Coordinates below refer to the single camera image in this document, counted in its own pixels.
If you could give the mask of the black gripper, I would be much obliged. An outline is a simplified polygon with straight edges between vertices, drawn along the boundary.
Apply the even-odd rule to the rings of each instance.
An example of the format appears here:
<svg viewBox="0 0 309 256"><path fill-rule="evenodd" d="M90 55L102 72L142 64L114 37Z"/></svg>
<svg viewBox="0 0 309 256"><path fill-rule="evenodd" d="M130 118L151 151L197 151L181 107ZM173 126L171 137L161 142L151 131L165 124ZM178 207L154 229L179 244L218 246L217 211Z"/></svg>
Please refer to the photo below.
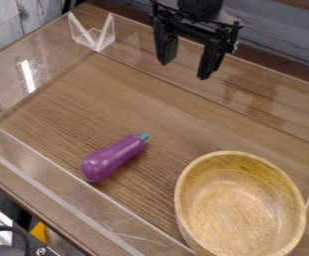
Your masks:
<svg viewBox="0 0 309 256"><path fill-rule="evenodd" d="M206 80L237 43L241 22L224 10L224 0L151 0L151 24L158 61L177 57L178 35L205 42L197 77Z"/></svg>

